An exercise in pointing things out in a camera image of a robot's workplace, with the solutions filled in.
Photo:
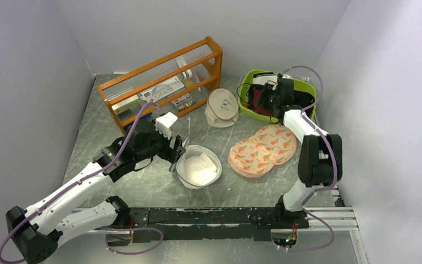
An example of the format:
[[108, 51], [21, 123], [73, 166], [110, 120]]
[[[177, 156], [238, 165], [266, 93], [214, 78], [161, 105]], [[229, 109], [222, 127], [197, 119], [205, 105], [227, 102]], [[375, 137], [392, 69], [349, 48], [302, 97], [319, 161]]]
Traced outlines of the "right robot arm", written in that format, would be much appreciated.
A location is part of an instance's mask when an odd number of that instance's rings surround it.
[[295, 104], [295, 81], [290, 78], [269, 80], [263, 85], [257, 104], [288, 128], [301, 142], [298, 180], [283, 197], [284, 207], [275, 212], [275, 222], [287, 228], [308, 200], [319, 191], [331, 190], [342, 177], [342, 139], [316, 125], [306, 109]]

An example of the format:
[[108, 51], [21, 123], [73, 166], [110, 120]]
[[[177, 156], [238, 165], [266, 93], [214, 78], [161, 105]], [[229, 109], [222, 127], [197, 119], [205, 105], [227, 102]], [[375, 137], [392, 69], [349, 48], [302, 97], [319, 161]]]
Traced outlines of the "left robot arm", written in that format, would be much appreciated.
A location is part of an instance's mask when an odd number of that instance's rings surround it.
[[57, 248], [93, 229], [132, 227], [131, 210], [118, 196], [111, 196], [92, 208], [76, 208], [91, 195], [138, 172], [142, 161], [154, 157], [174, 164], [185, 152], [182, 138], [172, 137], [177, 118], [168, 113], [155, 120], [135, 121], [128, 134], [115, 139], [72, 180], [41, 201], [5, 215], [9, 237], [26, 263], [41, 263]]

